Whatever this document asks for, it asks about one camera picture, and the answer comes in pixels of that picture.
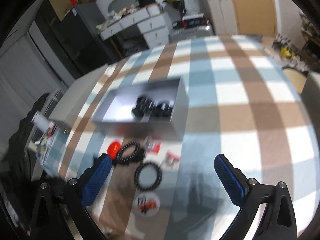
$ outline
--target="blue gripper pad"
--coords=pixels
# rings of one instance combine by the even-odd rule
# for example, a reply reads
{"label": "blue gripper pad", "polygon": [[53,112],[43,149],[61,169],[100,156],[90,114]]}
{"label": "blue gripper pad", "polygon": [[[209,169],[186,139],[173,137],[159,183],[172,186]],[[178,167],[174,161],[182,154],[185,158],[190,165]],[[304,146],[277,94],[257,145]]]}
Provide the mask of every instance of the blue gripper pad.
{"label": "blue gripper pad", "polygon": [[215,157],[214,169],[232,203],[241,208],[249,191],[246,176],[239,169],[235,169],[223,154]]}
{"label": "blue gripper pad", "polygon": [[81,204],[84,208],[93,204],[103,183],[105,182],[108,174],[111,171],[111,167],[111,158],[109,155],[105,154],[105,157],[102,159],[95,171],[93,171],[92,175],[88,178],[87,182],[82,187]]}

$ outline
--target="plaid tablecloth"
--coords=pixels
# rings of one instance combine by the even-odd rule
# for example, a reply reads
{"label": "plaid tablecloth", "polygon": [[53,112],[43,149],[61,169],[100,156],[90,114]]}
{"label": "plaid tablecloth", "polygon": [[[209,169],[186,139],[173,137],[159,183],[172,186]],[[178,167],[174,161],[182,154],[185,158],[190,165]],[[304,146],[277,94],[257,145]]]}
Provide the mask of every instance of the plaid tablecloth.
{"label": "plaid tablecloth", "polygon": [[[135,54],[112,68],[83,106],[67,147],[55,154],[59,166],[52,172],[65,180],[78,178],[114,139],[131,139],[105,136],[91,123],[109,90],[182,76],[189,111],[183,142],[162,141],[158,155],[147,155],[158,163],[167,150],[181,158],[172,169],[162,168],[163,180],[155,190],[159,212],[144,218],[132,211],[140,193],[133,182],[138,164],[118,165],[90,208],[99,225],[125,239],[219,239],[238,212],[214,171],[213,160],[223,153],[248,178],[286,182],[297,230],[306,228],[319,203],[316,136],[300,96],[260,44],[245,36],[181,41]],[[260,216],[261,210],[248,239]]]}

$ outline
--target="drawer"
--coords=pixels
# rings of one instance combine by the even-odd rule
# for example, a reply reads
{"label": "drawer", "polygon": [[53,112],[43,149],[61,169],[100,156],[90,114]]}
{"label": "drawer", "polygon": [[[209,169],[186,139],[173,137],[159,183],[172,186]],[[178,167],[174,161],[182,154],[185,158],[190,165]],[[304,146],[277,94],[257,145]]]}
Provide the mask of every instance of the drawer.
{"label": "drawer", "polygon": [[143,8],[134,14],[128,15],[120,20],[120,24],[123,29],[128,28],[131,25],[134,25],[138,22],[143,21],[144,19],[149,18],[149,14],[146,8]]}
{"label": "drawer", "polygon": [[158,14],[161,13],[159,5],[157,5],[157,4],[148,6],[147,10],[148,10],[148,13],[150,14],[150,16],[157,16]]}
{"label": "drawer", "polygon": [[146,21],[143,21],[141,23],[138,24],[138,28],[141,31],[141,33],[146,33],[161,27],[166,26],[166,21],[164,19],[164,15],[161,14],[159,16],[150,18]]}
{"label": "drawer", "polygon": [[161,46],[161,45],[167,45],[169,43],[169,37],[162,37],[153,41],[147,41],[147,44],[150,49],[153,49],[155,47]]}
{"label": "drawer", "polygon": [[145,33],[143,37],[146,40],[146,42],[148,42],[148,41],[156,40],[159,38],[168,37],[168,35],[169,35],[169,30],[167,27],[164,27],[156,31]]}
{"label": "drawer", "polygon": [[102,40],[106,40],[108,38],[110,38],[111,36],[115,35],[116,33],[122,31],[121,25],[119,22],[111,25],[110,27],[104,29],[101,33],[100,33],[100,37],[102,38]]}

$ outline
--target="white wardrobe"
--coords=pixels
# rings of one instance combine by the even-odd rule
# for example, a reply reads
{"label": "white wardrobe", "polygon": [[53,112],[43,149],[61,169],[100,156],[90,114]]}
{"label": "white wardrobe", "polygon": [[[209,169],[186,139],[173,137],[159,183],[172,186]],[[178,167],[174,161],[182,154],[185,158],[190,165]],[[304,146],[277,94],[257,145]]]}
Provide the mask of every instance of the white wardrobe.
{"label": "white wardrobe", "polygon": [[208,16],[214,25],[216,35],[238,34],[235,10],[232,0],[204,0]]}

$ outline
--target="white label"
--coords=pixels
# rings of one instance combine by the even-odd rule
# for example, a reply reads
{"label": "white label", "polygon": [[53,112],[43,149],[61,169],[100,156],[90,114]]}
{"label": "white label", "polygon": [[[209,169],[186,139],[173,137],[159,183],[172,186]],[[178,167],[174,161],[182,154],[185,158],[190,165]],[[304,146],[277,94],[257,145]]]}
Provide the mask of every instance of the white label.
{"label": "white label", "polygon": [[72,8],[72,13],[73,13],[74,16],[76,16],[78,14],[76,8]]}
{"label": "white label", "polygon": [[153,192],[141,193],[134,200],[133,208],[142,217],[152,217],[159,211],[160,199]]}

